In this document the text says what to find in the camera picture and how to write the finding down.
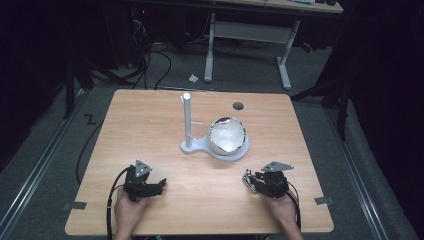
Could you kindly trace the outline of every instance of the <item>human hand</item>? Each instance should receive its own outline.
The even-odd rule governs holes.
[[[118,195],[115,203],[115,218],[117,221],[117,228],[114,236],[114,240],[128,240],[131,237],[131,233],[140,221],[141,216],[144,213],[144,209],[150,202],[150,198],[141,198],[138,202],[130,200],[128,193],[122,188],[118,189]]]
[[[292,191],[288,190],[287,194],[290,194],[299,204],[299,199],[293,195]],[[300,229],[296,225],[296,206],[287,194],[280,198],[266,196],[263,196],[263,198],[288,239],[303,239]]]

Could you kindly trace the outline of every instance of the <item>black cable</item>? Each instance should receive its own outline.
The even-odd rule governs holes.
[[[207,42],[206,43],[203,43],[203,41],[205,41],[205,40],[208,40],[208,38],[199,40],[199,41],[197,41],[195,43],[186,43],[185,46],[188,47],[188,48],[194,49],[194,50],[203,50],[203,49],[208,48],[208,43]],[[203,44],[203,46],[202,47],[193,47],[192,46],[192,45],[199,45],[199,44]]]
[[[130,77],[133,77],[132,74],[134,74],[134,76],[137,76],[137,74],[138,74],[138,73],[132,73],[132,74],[129,74],[125,77],[120,77],[120,76],[116,75],[115,73],[109,71],[109,69],[105,69],[101,66],[98,66],[97,64],[95,64],[94,62],[92,62],[91,60],[89,60],[87,58],[80,57],[79,59],[81,60],[81,63],[84,64],[89,69],[95,69],[96,71],[100,72],[104,76],[106,76],[109,79],[116,81],[117,83],[120,83],[120,84],[124,84],[124,85],[132,84],[131,82],[127,81],[127,79],[130,78]]]
[[[290,186],[292,186],[292,188],[294,189],[294,191],[296,192],[296,198],[299,201],[299,194],[297,193],[297,189],[293,186],[293,184],[291,184],[290,182],[287,182],[288,184],[290,184]],[[294,197],[287,191],[286,194],[290,197],[290,199],[293,201],[295,208],[296,208],[296,224],[297,227],[299,228],[299,230],[302,227],[302,221],[301,221],[301,217],[300,217],[300,203],[298,201],[296,201],[296,199],[294,199]]]
[[[224,41],[223,39],[221,39],[221,41],[216,41],[216,42],[219,42],[219,43],[229,42],[229,43],[232,44],[232,42],[234,42],[234,41],[235,41],[234,47],[233,47],[233,49],[231,49],[229,51],[219,51],[216,47],[214,47],[213,49],[214,49],[215,52],[218,52],[218,53],[232,53],[232,52],[235,52],[239,48],[239,45],[240,45],[240,41],[239,40],[237,40],[237,39],[235,39],[235,40],[231,39],[231,40]]]
[[[119,173],[119,175],[116,177],[115,182],[113,182],[112,188],[110,189],[109,198],[107,200],[107,206],[106,206],[106,225],[107,225],[107,238],[108,240],[112,240],[112,195],[115,191],[116,183],[118,182],[119,178],[127,172],[130,169],[130,167],[125,168],[122,170],[122,172]]]
[[[169,67],[168,67],[168,70],[166,71],[166,73],[156,82],[156,85],[155,85],[155,88],[154,88],[155,90],[158,89],[159,83],[165,78],[165,76],[171,70],[171,59],[168,56],[166,56],[165,54],[161,53],[161,52],[158,52],[157,54],[160,54],[160,55],[162,55],[162,56],[164,56],[164,57],[166,57],[168,59],[168,61],[169,61]]]
[[[99,125],[97,125],[97,127],[94,129],[94,131],[91,133],[91,135],[90,135],[90,137],[88,137],[88,139],[85,141],[85,143],[84,143],[84,147],[82,148],[82,150],[81,150],[81,152],[80,152],[80,155],[79,155],[79,157],[78,157],[78,160],[77,160],[77,166],[75,167],[75,176],[77,177],[77,182],[78,182],[78,185],[81,185],[81,180],[79,179],[79,175],[78,175],[78,169],[79,169],[79,165],[80,165],[80,162],[81,162],[81,158],[82,158],[82,155],[84,154],[84,151],[85,151],[85,149],[87,148],[87,146],[88,146],[88,142],[91,140],[91,138],[94,136],[94,133],[96,133],[97,132],[97,130],[99,130],[99,128],[103,125],[103,121],[101,121],[100,123],[99,123]]]
[[[148,60],[147,60],[147,68],[150,66],[150,59],[151,59],[151,56],[150,56],[150,51],[149,51],[149,58],[148,58]],[[147,73],[144,73],[144,90],[147,90]]]
[[[266,240],[267,237],[269,237],[269,234],[265,234],[265,236],[262,238],[262,240]]]
[[[132,89],[135,89],[135,88],[137,87],[137,84],[138,84],[138,82],[140,81],[141,77],[146,76],[146,71],[147,71],[148,66],[147,66],[146,60],[145,60],[144,58],[143,58],[143,65],[144,65],[145,67],[144,67],[143,71],[141,72],[140,76],[139,76],[139,77],[137,78],[137,80],[135,81],[135,83],[134,83],[134,85],[133,85]]]
[[[150,44],[149,44],[149,42],[151,42],[151,40],[153,39],[153,35],[154,34],[150,34],[150,35],[148,35],[146,38],[144,38],[143,39],[143,42],[145,43],[145,44],[143,44],[140,48],[139,48],[139,50],[138,50],[138,52],[139,53],[144,53],[144,52],[147,52],[147,48],[150,48],[151,46],[150,46]],[[136,77],[137,75],[139,75],[139,74],[141,74],[141,76],[142,76],[142,74],[144,74],[144,72],[147,70],[147,67],[146,67],[146,65],[145,64],[143,64],[143,63],[145,63],[145,60],[144,60],[144,57],[143,57],[143,59],[141,60],[141,62],[140,62],[140,65],[139,65],[139,67],[137,68],[137,70],[135,70],[134,72],[132,72],[132,73],[130,73],[130,74],[128,74],[128,75],[126,75],[126,76],[123,76],[123,77],[120,77],[120,76],[117,76],[116,74],[114,74],[114,73],[112,73],[111,71],[109,71],[109,70],[107,70],[107,69],[103,69],[103,68],[101,68],[101,67],[98,67],[98,66],[94,66],[94,64],[93,63],[91,63],[91,62],[89,62],[87,59],[83,59],[83,60],[85,60],[86,61],[86,64],[88,64],[89,66],[91,66],[93,69],[96,69],[97,71],[99,71],[102,75],[104,75],[104,76],[106,76],[108,79],[110,79],[110,80],[115,80],[115,81],[117,81],[117,82],[119,82],[119,83],[122,83],[122,84],[125,84],[125,85],[133,85],[134,86],[134,83],[132,83],[132,82],[129,82],[129,81],[127,81],[128,79],[130,79],[130,78],[133,78],[133,77]],[[100,79],[100,80],[106,80],[106,79],[102,79],[102,78],[100,78],[99,76],[95,76],[97,79]]]
[[[121,184],[121,185],[116,186],[116,187],[113,189],[113,191],[115,191],[116,189],[118,189],[118,188],[120,188],[120,187],[122,187],[122,186],[124,186],[124,184]]]
[[[190,47],[189,44],[191,44],[191,43],[197,43],[197,42],[201,42],[201,41],[204,41],[206,39],[209,39],[209,37],[205,37],[203,39],[201,39],[201,38],[205,35],[205,32],[208,29],[210,18],[211,18],[211,14],[209,13],[208,16],[207,16],[207,18],[206,18],[205,27],[203,28],[202,33],[195,40],[190,41],[190,42],[186,42],[186,46],[189,46]]]
[[[264,49],[264,48],[269,48],[269,47],[277,45],[277,43],[266,42],[266,43],[261,43],[261,46],[255,46],[254,44],[249,44],[249,42],[252,42],[252,41],[241,41],[239,44],[242,47],[253,48],[253,49]]]

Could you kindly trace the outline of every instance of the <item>wrist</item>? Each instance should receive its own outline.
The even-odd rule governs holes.
[[[279,222],[280,222],[281,229],[284,231],[284,234],[287,236],[287,239],[289,240],[303,239],[300,229],[297,226],[295,221],[283,219],[283,220],[280,220]]]
[[[129,240],[131,238],[131,231],[131,229],[118,227],[113,236],[113,240]]]

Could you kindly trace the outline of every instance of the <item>desk leg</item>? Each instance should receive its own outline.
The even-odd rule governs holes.
[[[289,38],[286,43],[286,49],[282,57],[277,58],[278,69],[280,70],[281,81],[283,82],[283,88],[286,90],[291,89],[289,75],[287,74],[286,61],[289,56],[290,49],[293,45],[294,38],[296,37],[297,29],[299,28],[300,21],[296,20],[293,24],[293,28],[290,31]]]
[[[209,49],[206,57],[205,67],[205,82],[212,82],[212,71],[213,71],[213,40],[215,36],[215,13],[211,13],[211,23],[209,27]]]

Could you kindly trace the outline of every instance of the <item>controller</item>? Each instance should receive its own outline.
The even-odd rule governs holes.
[[[153,197],[162,194],[166,178],[156,184],[146,183],[152,170],[140,160],[136,160],[135,166],[131,165],[129,167],[125,177],[124,191],[128,193],[131,201],[137,202],[143,197]]]
[[[255,172],[246,169],[243,175],[243,181],[253,192],[259,192],[271,198],[280,198],[289,190],[287,178],[284,176],[283,170],[293,169],[292,166],[271,162],[262,168],[261,172]]]

